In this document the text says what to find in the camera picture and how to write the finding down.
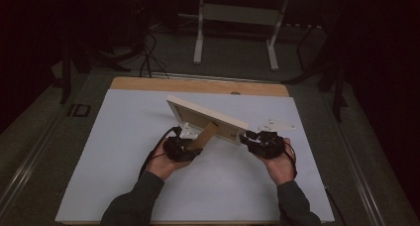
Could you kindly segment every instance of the table leg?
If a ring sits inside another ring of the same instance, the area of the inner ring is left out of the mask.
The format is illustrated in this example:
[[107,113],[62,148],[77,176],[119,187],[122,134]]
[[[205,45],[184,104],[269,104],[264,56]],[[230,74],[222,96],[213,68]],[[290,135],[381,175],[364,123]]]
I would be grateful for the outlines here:
[[195,42],[195,51],[194,51],[194,64],[201,63],[201,54],[203,52],[203,6],[204,0],[200,0],[200,5],[198,7],[198,35],[197,41]]
[[278,70],[278,64],[277,64],[277,58],[275,56],[275,50],[274,50],[274,44],[275,40],[277,39],[278,31],[281,27],[281,22],[284,17],[284,13],[286,11],[286,7],[289,0],[284,0],[281,10],[278,12],[277,19],[274,24],[274,31],[272,33],[271,39],[266,41],[266,50],[268,51],[268,59],[269,59],[269,65],[271,66],[271,70],[277,71]]

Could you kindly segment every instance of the person's right hand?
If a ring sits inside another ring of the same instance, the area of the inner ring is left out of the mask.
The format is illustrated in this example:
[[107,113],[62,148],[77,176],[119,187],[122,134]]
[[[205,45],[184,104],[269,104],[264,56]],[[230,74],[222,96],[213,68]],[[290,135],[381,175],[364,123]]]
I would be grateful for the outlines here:
[[[294,161],[296,161],[296,156],[290,148],[290,139],[283,138],[283,141],[286,152],[293,158]],[[276,185],[294,180],[293,163],[286,154],[282,154],[277,158],[270,160],[261,158],[259,156],[256,157],[265,164],[269,177],[271,177]]]

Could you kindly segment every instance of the person's left hand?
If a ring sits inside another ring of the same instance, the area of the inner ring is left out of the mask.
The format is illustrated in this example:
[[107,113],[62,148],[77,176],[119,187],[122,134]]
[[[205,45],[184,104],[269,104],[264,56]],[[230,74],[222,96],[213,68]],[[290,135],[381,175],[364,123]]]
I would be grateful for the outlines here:
[[179,170],[187,167],[191,162],[182,162],[177,163],[173,160],[170,160],[167,155],[164,153],[163,144],[167,139],[164,139],[155,151],[154,157],[149,162],[146,170],[157,175],[162,180],[166,180],[175,170]]

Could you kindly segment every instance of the forearm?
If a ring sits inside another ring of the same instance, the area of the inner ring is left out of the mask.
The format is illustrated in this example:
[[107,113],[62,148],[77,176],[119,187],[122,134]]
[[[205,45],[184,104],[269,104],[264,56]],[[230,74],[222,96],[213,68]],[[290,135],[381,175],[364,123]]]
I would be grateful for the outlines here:
[[164,181],[145,171],[133,190],[115,198],[101,219],[101,225],[149,225],[155,201]]
[[277,186],[281,225],[321,225],[319,217],[310,211],[309,201],[292,180]]

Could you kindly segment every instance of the dark gray sleeve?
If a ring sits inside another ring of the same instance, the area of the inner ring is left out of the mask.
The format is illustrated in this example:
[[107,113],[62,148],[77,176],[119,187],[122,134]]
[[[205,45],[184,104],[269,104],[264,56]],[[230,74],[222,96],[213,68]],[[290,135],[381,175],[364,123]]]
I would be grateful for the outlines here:
[[145,170],[132,191],[111,202],[100,225],[150,225],[152,210],[163,185],[161,178]]
[[283,225],[321,225],[319,217],[310,211],[309,201],[296,181],[277,186],[280,224]]

